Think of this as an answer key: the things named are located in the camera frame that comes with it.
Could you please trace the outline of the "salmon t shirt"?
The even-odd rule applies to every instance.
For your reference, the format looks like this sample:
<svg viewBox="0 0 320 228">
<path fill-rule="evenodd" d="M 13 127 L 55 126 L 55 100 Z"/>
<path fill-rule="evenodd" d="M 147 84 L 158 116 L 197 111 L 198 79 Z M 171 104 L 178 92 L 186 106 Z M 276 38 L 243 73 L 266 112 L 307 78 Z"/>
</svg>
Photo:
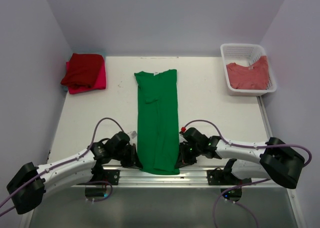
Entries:
<svg viewBox="0 0 320 228">
<path fill-rule="evenodd" d="M 250 66 L 235 62 L 226 65 L 230 86 L 237 90 L 266 90 L 269 83 L 269 64 L 265 55 Z"/>
</svg>

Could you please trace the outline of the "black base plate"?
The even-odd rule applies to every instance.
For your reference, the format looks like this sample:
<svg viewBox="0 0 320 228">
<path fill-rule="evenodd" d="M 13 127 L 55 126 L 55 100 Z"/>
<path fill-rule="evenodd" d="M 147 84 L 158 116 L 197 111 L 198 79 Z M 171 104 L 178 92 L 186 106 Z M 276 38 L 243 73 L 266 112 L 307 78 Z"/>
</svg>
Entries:
<svg viewBox="0 0 320 228">
<path fill-rule="evenodd" d="M 92 178 L 87 182 L 81 182 L 80 185 L 102 185 L 106 182 L 112 186 L 117 186 L 120 179 L 120 170 L 118 169 L 102 169 L 100 171 L 92 171 Z"/>
<path fill-rule="evenodd" d="M 239 179 L 230 171 L 220 168 L 207 170 L 206 178 L 209 186 L 237 186 L 252 182 L 251 178 Z"/>
</svg>

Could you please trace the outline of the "green t shirt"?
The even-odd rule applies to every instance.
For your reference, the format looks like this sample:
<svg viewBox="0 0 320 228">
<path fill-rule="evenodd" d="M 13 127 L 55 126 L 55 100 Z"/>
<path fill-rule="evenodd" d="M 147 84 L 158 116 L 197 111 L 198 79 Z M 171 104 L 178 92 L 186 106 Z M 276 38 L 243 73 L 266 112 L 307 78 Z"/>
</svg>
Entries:
<svg viewBox="0 0 320 228">
<path fill-rule="evenodd" d="M 178 175 L 179 115 L 177 70 L 135 73 L 137 83 L 137 155 L 142 170 Z"/>
</svg>

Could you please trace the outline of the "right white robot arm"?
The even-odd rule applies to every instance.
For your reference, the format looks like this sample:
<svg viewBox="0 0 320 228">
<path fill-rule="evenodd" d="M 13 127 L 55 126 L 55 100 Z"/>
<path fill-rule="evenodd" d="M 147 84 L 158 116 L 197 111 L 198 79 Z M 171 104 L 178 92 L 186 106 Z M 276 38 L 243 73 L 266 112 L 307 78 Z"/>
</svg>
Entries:
<svg viewBox="0 0 320 228">
<path fill-rule="evenodd" d="M 297 187 L 305 159 L 282 140 L 236 144 L 218 135 L 207 137 L 196 128 L 182 128 L 184 141 L 179 144 L 176 168 L 191 166 L 198 156 L 226 159 L 222 177 L 227 184 L 245 179 L 269 179 L 287 188 Z"/>
</svg>

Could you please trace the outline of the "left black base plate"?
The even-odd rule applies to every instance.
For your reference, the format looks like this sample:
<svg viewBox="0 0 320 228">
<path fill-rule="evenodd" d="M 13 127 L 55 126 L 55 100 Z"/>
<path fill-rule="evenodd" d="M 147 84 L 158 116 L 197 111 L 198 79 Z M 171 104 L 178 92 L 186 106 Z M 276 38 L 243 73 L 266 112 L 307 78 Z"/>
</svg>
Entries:
<svg viewBox="0 0 320 228">
<path fill-rule="evenodd" d="M 102 169 L 100 171 L 92 171 L 92 178 L 87 182 L 81 182 L 80 185 L 102 185 L 106 182 L 112 186 L 117 186 L 120 179 L 120 170 L 118 169 Z"/>
</svg>

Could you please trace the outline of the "pink folded shirt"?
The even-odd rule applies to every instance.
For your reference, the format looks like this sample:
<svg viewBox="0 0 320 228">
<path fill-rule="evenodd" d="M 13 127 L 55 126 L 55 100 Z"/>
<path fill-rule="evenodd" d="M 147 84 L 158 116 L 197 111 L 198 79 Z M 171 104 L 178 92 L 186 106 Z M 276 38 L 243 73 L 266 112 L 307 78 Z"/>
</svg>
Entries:
<svg viewBox="0 0 320 228">
<path fill-rule="evenodd" d="M 79 87 L 79 88 L 67 87 L 66 89 L 71 95 L 76 95 L 76 94 L 85 93 L 85 92 L 91 92 L 91 91 L 95 91 L 95 90 L 105 90 L 106 88 L 107 88 L 107 74 L 106 74 L 105 63 L 103 63 L 101 68 L 100 68 L 98 77 L 97 77 L 93 87 L 91 87 L 91 88 L 87 88 L 87 87 Z"/>
</svg>

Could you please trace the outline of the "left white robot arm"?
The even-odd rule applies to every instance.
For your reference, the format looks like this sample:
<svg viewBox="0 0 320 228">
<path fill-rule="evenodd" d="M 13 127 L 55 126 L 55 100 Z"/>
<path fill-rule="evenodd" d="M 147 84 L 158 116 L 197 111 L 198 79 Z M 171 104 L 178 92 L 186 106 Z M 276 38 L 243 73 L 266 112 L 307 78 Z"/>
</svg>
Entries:
<svg viewBox="0 0 320 228">
<path fill-rule="evenodd" d="M 74 185 L 112 186 L 114 174 L 107 174 L 103 168 L 112 160 L 119 161 L 123 168 L 143 168 L 136 146 L 122 131 L 60 161 L 38 166 L 29 162 L 6 186 L 13 208 L 19 215 L 28 213 L 45 197 Z"/>
</svg>

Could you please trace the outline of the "dark red folded shirt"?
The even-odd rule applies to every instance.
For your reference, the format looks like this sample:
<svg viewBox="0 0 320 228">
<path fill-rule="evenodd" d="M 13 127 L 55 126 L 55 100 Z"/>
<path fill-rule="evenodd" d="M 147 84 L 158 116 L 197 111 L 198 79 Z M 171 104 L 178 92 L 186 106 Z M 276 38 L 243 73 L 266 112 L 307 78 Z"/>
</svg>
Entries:
<svg viewBox="0 0 320 228">
<path fill-rule="evenodd" d="M 92 88 L 99 76 L 104 58 L 100 54 L 73 53 L 60 84 L 68 88 Z"/>
</svg>

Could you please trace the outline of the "white plastic basket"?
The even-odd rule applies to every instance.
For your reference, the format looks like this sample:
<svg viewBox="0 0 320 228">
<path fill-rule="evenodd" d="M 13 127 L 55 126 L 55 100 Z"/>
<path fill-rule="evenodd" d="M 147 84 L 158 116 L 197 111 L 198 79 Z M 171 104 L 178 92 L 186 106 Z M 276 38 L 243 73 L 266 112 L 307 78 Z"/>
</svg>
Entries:
<svg viewBox="0 0 320 228">
<path fill-rule="evenodd" d="M 225 43 L 220 52 L 230 96 L 257 97 L 276 91 L 276 80 L 262 46 Z"/>
</svg>

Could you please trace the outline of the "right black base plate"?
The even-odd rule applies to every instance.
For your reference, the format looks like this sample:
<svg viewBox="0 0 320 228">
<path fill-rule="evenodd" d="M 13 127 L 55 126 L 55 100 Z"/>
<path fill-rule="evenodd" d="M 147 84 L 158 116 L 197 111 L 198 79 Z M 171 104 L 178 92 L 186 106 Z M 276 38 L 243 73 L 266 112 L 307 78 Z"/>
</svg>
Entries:
<svg viewBox="0 0 320 228">
<path fill-rule="evenodd" d="M 251 178 L 239 179 L 230 171 L 220 168 L 207 170 L 206 178 L 209 186 L 237 186 L 252 182 Z"/>
</svg>

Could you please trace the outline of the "aluminium mounting rail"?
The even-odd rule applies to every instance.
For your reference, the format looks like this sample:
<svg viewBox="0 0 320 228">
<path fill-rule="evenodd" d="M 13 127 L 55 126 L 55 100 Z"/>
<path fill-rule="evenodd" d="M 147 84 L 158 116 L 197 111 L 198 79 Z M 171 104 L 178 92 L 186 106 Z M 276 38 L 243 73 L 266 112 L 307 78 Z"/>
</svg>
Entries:
<svg viewBox="0 0 320 228">
<path fill-rule="evenodd" d="M 179 174 L 163 175 L 151 174 L 133 168 L 120 167 L 93 167 L 90 169 L 82 169 L 81 167 L 72 166 L 70 164 L 50 170 L 45 165 L 40 165 L 37 169 L 40 180 L 44 183 L 45 190 L 49 192 L 52 189 L 65 189 L 71 186 L 79 185 L 82 182 L 89 182 L 92 178 L 92 171 L 100 170 L 120 170 L 120 177 L 118 185 L 142 185 L 142 184 L 176 184 L 176 185 L 199 185 L 208 184 L 207 170 L 203 168 L 187 168 L 182 169 Z M 256 174 L 246 174 L 243 179 L 265 179 L 262 177 L 266 173 L 260 167 Z"/>
</svg>

